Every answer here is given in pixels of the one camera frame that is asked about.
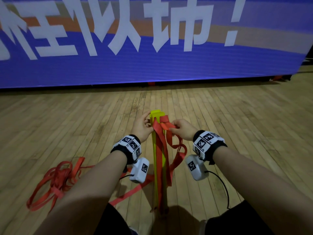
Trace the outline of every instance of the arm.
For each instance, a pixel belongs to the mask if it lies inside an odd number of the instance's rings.
[[[192,141],[198,131],[185,120],[170,129]],[[313,233],[313,201],[268,169],[225,147],[218,147],[213,160],[234,188],[250,203],[276,234]]]
[[[140,142],[153,131],[145,119],[149,114],[136,119],[131,130]],[[93,234],[126,163],[123,152],[110,153],[66,193],[35,234]]]

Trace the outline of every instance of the wire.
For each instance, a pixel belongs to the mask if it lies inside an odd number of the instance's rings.
[[[128,176],[134,176],[134,175],[133,174],[129,174],[129,175],[123,176],[123,177],[120,178],[120,180],[125,178],[125,177],[128,177]]]
[[[216,175],[217,178],[219,178],[219,180],[222,182],[223,186],[225,187],[226,194],[227,194],[227,209],[230,209],[230,208],[229,208],[229,195],[228,195],[228,191],[227,191],[227,188],[226,188],[224,182],[223,182],[222,179],[221,179],[217,174],[215,174],[214,172],[212,172],[212,171],[205,171],[204,173],[207,173],[207,172],[210,172],[210,173]]]

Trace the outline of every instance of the hardwood court floor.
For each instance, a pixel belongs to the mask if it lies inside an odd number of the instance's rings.
[[[225,138],[227,145],[272,170],[313,199],[313,77],[291,82],[233,82],[149,88],[56,90],[0,94],[0,231],[33,234],[50,205],[29,212],[26,201],[45,172],[59,162],[96,164],[129,134],[135,118],[161,109],[170,120],[185,118]],[[191,153],[191,142],[185,142]],[[151,137],[142,144],[153,170]],[[169,150],[173,159],[175,150]],[[216,166],[207,168],[225,182],[231,207],[243,198]],[[128,178],[112,199],[136,184]],[[170,213],[151,213],[153,183],[116,208],[140,234],[196,234],[199,221],[226,210],[227,198],[213,175],[196,182],[185,163],[168,188]]]

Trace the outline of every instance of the exclamation mark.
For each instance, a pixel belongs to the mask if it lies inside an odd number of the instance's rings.
[[[246,0],[236,0],[231,22],[239,22],[245,3]],[[230,30],[227,32],[224,46],[234,46],[237,32],[237,30]]]

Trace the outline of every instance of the person's right hand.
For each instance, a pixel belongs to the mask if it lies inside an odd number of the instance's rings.
[[[195,133],[198,132],[191,123],[184,119],[174,120],[172,124],[176,125],[177,128],[170,128],[170,131],[188,141],[193,141]]]

